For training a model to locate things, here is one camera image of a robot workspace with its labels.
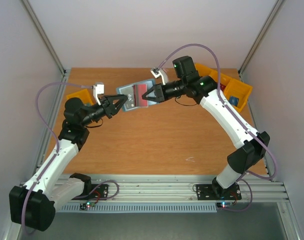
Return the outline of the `teal leather card holder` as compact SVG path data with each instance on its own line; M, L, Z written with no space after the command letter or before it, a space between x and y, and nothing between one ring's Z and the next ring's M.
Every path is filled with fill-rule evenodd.
M156 102L145 100L142 95L149 90L156 81L151 78L128 85L124 85L116 88L117 94L123 94L127 96L127 101L122 107L124 112L129 112L139 108L148 108L150 106L156 105Z

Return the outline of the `red card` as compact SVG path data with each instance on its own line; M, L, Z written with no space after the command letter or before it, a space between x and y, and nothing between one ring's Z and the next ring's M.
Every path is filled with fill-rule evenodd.
M133 86L135 105L140 108L147 108L148 101L142 98L142 95L148 90L146 83L140 83Z

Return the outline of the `black VIP credit card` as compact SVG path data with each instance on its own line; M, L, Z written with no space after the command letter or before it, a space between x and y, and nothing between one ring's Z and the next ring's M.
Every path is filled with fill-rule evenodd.
M128 97L128 100L124 105L125 112L137 109L134 87L132 85L126 86L121 92Z

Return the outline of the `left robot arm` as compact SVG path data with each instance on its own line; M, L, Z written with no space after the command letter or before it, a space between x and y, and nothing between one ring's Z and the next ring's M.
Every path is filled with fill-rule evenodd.
M90 176L74 173L66 183L56 182L68 163L80 152L90 134L89 125L115 116L128 100L124 94L106 95L91 106L77 97L65 103L64 121L58 141L37 172L9 192L11 221L38 231L52 224L55 214L73 199L88 199L94 192Z

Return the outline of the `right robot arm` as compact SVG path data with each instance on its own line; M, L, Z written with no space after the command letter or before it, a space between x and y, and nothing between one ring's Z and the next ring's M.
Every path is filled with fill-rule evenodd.
M219 82L211 75L199 75L190 56L177 58L172 64L178 79L170 82L164 70L152 68L151 74L156 79L161 78L161 83L154 84L142 98L162 103L185 95L220 124L235 147L235 151L227 157L226 167L211 184L213 194L219 199L224 198L230 193L231 186L265 156L270 136L248 124L225 98Z

